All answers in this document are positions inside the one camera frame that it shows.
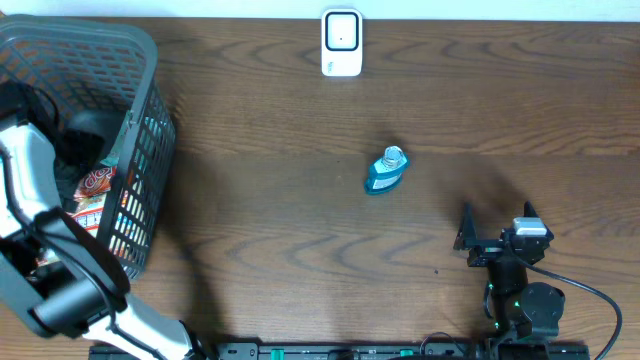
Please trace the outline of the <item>blue mouthwash bottle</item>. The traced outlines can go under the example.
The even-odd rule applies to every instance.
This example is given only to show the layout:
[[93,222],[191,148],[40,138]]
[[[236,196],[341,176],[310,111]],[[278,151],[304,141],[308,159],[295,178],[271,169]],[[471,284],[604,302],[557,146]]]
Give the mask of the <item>blue mouthwash bottle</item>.
[[410,166],[410,160],[398,146],[389,146],[381,158],[369,167],[367,180],[364,183],[365,192],[377,195],[389,192],[397,187],[403,174]]

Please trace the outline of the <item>orange chocolate bar wrapper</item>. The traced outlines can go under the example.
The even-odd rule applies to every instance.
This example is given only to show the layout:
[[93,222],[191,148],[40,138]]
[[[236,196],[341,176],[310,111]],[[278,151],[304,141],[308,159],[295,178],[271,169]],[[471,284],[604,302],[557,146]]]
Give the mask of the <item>orange chocolate bar wrapper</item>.
[[81,201],[107,193],[111,190],[112,178],[116,175],[116,171],[116,166],[90,171],[79,181],[74,192],[74,199]]

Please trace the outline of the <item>cream snack bag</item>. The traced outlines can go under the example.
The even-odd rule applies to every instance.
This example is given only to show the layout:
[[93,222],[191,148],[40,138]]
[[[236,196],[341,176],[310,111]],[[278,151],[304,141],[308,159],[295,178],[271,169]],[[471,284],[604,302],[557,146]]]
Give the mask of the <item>cream snack bag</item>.
[[[71,214],[71,217],[94,238],[97,237],[106,197],[107,194],[103,193],[92,197],[79,198],[75,202],[75,211]],[[36,264],[38,266],[47,266],[60,260],[61,258],[52,248],[46,248],[40,251]]]

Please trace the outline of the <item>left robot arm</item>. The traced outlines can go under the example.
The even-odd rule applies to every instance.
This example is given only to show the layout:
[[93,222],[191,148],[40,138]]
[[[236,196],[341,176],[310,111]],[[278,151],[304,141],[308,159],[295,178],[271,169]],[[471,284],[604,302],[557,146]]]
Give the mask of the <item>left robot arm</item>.
[[116,347],[137,359],[213,359],[187,326],[134,296],[119,261],[68,213],[54,162],[74,158],[35,89],[1,86],[1,301],[34,334]]

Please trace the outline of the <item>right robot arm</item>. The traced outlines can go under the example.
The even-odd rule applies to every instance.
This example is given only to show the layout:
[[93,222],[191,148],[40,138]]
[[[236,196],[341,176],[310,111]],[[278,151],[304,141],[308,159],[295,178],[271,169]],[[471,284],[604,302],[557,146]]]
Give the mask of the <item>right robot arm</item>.
[[477,235],[471,206],[464,206],[454,248],[468,252],[469,267],[488,271],[484,310],[496,333],[483,341],[487,359],[551,357],[549,341],[558,336],[565,295],[547,283],[531,283],[527,269],[544,258],[553,239],[530,203],[494,239]]

